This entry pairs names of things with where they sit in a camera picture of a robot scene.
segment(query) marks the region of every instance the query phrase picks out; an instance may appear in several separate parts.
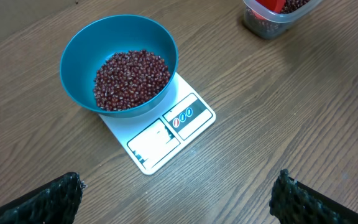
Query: bowl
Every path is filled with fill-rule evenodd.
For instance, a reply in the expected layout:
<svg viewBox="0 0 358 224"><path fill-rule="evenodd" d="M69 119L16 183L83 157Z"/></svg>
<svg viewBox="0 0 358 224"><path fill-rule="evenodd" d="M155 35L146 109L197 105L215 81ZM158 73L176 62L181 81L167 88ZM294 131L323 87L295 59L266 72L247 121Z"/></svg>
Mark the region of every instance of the bowl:
<svg viewBox="0 0 358 224"><path fill-rule="evenodd" d="M105 111L96 106L93 88L96 71L116 52L146 49L165 59L171 78L148 102L122 111ZM66 46L60 61L60 80L67 94L80 106L95 113L130 118L150 111L167 94L178 66L178 49L166 28L138 15L116 15L92 22Z"/></svg>

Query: plastic container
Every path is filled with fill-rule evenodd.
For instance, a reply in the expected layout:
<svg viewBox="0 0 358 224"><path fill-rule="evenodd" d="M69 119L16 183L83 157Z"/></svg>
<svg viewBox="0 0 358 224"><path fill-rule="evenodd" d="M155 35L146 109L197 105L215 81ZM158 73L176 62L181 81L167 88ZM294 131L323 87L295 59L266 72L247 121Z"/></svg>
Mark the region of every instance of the plastic container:
<svg viewBox="0 0 358 224"><path fill-rule="evenodd" d="M310 0L304 6L289 14L279 14L268 10L256 0L243 0L244 25L263 39L274 39L288 30L302 16L312 11L321 0Z"/></svg>

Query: digital scale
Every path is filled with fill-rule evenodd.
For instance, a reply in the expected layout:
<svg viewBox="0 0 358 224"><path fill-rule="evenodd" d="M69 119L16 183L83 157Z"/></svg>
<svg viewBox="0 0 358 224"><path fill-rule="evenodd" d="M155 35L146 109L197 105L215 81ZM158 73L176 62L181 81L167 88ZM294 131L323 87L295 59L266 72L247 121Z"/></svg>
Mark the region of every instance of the digital scale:
<svg viewBox="0 0 358 224"><path fill-rule="evenodd" d="M215 122L215 112L179 74L164 99L133 118L100 115L138 168L153 174Z"/></svg>

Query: adzuki bean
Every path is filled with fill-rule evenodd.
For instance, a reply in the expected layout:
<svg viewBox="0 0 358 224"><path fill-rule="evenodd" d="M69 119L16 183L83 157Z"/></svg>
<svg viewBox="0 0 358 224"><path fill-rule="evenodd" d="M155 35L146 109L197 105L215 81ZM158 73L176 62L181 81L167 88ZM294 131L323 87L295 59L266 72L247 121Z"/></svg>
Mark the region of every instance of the adzuki bean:
<svg viewBox="0 0 358 224"><path fill-rule="evenodd" d="M281 14L295 12L297 9L308 3L310 0L286 0Z"/></svg>
<svg viewBox="0 0 358 224"><path fill-rule="evenodd" d="M96 105L106 111L134 108L160 93L170 78L164 59L152 52L115 53L96 72Z"/></svg>

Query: wood grain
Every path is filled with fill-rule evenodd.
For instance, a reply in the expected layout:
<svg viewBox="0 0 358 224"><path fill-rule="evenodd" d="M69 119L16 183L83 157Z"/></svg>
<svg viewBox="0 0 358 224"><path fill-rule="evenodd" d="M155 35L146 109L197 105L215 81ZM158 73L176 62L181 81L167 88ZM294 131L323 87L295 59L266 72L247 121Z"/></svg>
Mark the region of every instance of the wood grain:
<svg viewBox="0 0 358 224"><path fill-rule="evenodd" d="M0 0L0 41L75 3L75 0Z"/></svg>
<svg viewBox="0 0 358 224"><path fill-rule="evenodd" d="M77 171L89 187L76 223L278 223L270 191L288 168L358 212L358 1L324 1L270 41L244 28L238 0L57 2L0 25L0 205ZM70 38L119 13L172 33L178 73L217 115L153 176L58 77Z"/></svg>

